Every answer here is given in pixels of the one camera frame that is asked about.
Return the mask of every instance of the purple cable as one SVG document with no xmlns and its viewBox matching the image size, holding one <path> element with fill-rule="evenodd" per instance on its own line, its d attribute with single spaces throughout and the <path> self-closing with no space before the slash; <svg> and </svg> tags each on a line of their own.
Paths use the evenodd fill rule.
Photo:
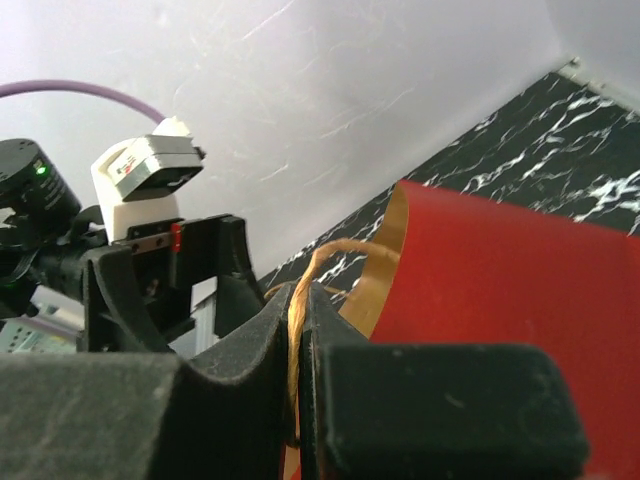
<svg viewBox="0 0 640 480">
<path fill-rule="evenodd" d="M 156 123 L 166 117 L 158 110 L 137 98 L 93 83 L 75 82 L 73 80 L 27 80 L 24 82 L 0 85 L 0 98 L 32 92 L 77 92 L 95 97 L 106 98 L 142 113 Z"/>
</svg>

